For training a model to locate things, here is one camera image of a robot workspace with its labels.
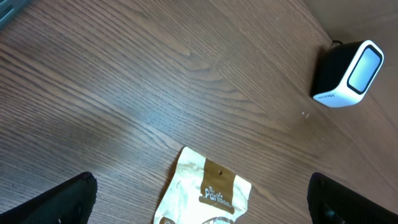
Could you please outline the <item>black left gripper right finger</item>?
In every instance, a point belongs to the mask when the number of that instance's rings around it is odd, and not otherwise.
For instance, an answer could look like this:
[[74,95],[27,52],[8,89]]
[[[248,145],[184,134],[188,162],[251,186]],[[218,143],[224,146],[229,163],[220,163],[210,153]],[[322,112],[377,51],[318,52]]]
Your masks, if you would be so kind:
[[397,214],[315,172],[307,193],[313,224],[397,224]]

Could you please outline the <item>brown red snack bag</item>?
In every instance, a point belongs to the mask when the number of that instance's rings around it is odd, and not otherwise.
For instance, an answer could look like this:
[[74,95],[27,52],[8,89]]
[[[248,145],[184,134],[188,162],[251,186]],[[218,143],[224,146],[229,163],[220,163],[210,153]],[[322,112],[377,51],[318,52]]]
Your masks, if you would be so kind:
[[248,210],[251,183],[184,147],[154,224],[234,224]]

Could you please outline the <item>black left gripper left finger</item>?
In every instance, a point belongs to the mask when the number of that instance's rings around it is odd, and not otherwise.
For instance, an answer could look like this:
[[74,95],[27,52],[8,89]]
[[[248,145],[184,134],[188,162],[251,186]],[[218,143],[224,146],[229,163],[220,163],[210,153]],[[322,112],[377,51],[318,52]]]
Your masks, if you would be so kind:
[[87,224],[96,202],[97,180],[83,172],[1,214],[1,223]]

